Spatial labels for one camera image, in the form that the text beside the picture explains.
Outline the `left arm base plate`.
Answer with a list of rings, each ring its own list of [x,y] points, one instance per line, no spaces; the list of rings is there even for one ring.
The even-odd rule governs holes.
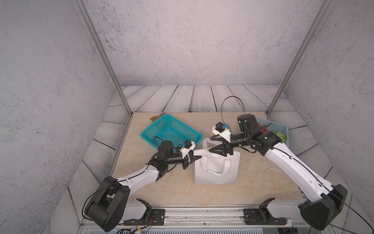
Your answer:
[[[165,222],[165,209],[147,210],[142,218],[123,221],[125,226],[163,226]]]

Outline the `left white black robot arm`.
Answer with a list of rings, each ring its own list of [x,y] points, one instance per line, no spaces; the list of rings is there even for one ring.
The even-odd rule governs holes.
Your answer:
[[[144,168],[121,177],[108,176],[90,195],[82,208],[82,216],[109,232],[119,224],[149,225],[152,206],[143,199],[129,201],[129,197],[148,184],[158,181],[170,171],[170,165],[181,164],[187,169],[200,159],[195,156],[195,142],[186,140],[180,147],[165,140],[151,156]]]

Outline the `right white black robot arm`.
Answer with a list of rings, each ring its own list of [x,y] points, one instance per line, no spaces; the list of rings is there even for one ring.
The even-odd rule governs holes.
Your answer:
[[[211,140],[221,144],[209,151],[227,156],[232,155],[236,147],[249,146],[282,169],[306,196],[299,201],[269,198],[259,206],[260,217],[264,220],[301,219],[316,230],[324,230],[342,211],[347,189],[341,184],[333,185],[315,173],[274,132],[262,131],[252,114],[241,115],[237,121],[239,134],[233,134],[229,126],[221,122],[213,126]]]

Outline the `white insulated delivery bag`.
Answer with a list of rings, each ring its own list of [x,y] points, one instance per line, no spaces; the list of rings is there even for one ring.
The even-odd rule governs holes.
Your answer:
[[[226,157],[211,153],[210,148],[219,145],[219,142],[209,138],[203,140],[203,148],[194,151],[195,156],[201,158],[194,162],[195,184],[234,184],[237,180],[240,152],[234,151],[233,155]]]

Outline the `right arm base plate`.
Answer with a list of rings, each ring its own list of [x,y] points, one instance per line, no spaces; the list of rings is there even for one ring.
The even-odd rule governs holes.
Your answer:
[[[286,225],[285,218],[274,218],[265,209],[243,209],[245,225]]]

